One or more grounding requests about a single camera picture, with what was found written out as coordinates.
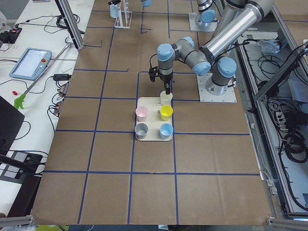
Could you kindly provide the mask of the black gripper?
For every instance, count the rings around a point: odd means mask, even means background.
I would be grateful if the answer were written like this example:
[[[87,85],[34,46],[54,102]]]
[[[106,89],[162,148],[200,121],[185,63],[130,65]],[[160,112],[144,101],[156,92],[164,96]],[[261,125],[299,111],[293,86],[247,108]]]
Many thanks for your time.
[[[161,69],[158,68],[158,77],[164,81],[164,87],[165,87],[165,92],[166,94],[170,94],[170,81],[173,79],[173,69]]]

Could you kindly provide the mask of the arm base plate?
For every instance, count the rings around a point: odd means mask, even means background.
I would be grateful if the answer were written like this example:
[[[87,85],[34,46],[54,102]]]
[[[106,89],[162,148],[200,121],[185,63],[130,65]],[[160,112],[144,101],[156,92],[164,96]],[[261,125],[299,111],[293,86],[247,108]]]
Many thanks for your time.
[[[189,13],[189,23],[191,31],[214,32],[218,25],[218,20],[215,18],[210,23],[203,23],[199,13]]]
[[[212,73],[197,76],[200,102],[202,103],[236,103],[234,87],[218,86],[212,81]]]

